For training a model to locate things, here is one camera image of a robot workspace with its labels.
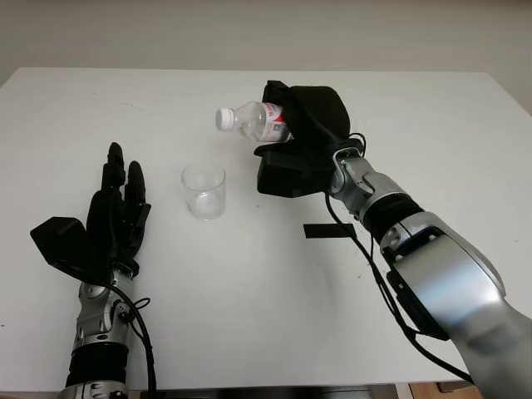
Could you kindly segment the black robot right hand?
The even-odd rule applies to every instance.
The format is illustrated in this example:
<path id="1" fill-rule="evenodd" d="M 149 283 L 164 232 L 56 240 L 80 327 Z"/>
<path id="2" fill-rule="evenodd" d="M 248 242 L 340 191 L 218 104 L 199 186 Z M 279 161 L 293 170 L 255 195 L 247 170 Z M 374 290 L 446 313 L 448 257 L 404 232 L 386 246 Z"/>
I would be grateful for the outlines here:
<path id="1" fill-rule="evenodd" d="M 256 156 L 283 153 L 309 164 L 331 162 L 336 150 L 351 145 L 351 122 L 338 93 L 329 86 L 288 86 L 269 80 L 263 99 L 283 108 L 292 138 L 284 143 L 261 145 Z"/>

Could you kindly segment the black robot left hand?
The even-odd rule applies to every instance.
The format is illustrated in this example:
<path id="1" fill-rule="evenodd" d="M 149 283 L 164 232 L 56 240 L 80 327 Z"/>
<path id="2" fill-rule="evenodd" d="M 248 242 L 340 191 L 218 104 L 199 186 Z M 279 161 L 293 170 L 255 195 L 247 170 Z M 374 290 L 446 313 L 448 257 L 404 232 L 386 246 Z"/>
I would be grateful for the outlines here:
<path id="1" fill-rule="evenodd" d="M 126 169 L 121 146 L 111 143 L 102 169 L 101 188 L 91 199 L 86 228 L 103 263 L 120 268 L 131 277 L 140 270 L 135 257 L 151 208 L 145 194 L 140 163 L 133 160 Z"/>

